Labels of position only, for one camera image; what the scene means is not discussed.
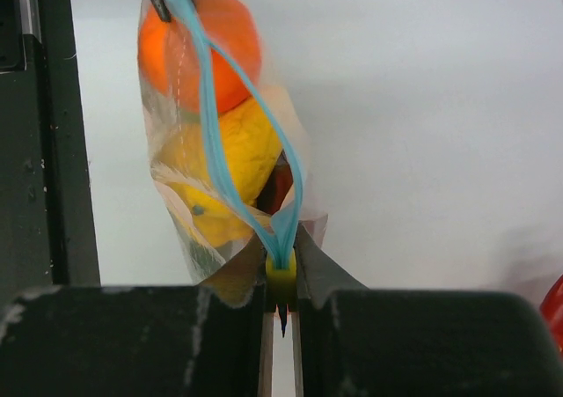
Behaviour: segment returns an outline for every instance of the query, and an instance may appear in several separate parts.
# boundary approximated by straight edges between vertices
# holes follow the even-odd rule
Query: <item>white wall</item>
[[[561,0],[247,2],[311,134],[325,250],[370,286],[538,301],[563,274]],[[138,3],[73,0],[100,268],[185,283],[148,173]]]

